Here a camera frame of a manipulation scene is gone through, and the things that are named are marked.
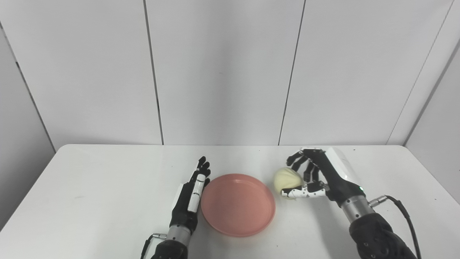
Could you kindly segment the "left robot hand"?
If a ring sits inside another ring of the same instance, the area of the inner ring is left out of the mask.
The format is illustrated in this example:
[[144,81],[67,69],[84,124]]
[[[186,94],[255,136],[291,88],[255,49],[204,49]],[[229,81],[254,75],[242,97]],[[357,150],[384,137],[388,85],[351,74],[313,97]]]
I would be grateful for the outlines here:
[[171,212],[171,226],[185,227],[194,234],[198,225],[197,210],[200,205],[201,195],[205,187],[211,181],[209,176],[210,163],[206,157],[199,159],[197,168],[193,172],[189,182],[182,185],[176,205]]

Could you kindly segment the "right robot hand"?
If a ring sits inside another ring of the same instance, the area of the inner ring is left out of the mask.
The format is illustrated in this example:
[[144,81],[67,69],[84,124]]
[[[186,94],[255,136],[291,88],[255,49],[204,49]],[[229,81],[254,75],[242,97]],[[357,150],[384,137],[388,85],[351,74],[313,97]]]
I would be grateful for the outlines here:
[[275,172],[274,187],[281,197],[295,200],[325,196],[341,206],[352,197],[366,197],[355,172],[339,149],[304,147]]

